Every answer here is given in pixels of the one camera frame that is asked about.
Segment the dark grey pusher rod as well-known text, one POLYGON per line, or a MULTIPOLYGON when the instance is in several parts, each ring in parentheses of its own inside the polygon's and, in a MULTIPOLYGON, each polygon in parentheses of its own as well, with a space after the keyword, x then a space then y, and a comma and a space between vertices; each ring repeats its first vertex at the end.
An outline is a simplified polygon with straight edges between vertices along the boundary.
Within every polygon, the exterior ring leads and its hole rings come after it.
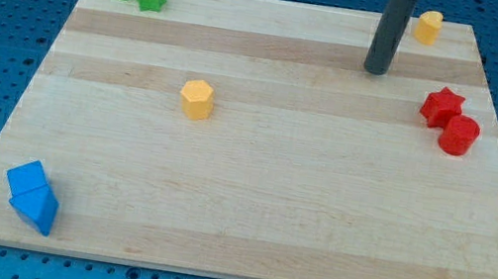
POLYGON ((387 73, 417 1, 388 0, 366 54, 367 72, 377 76, 387 73))

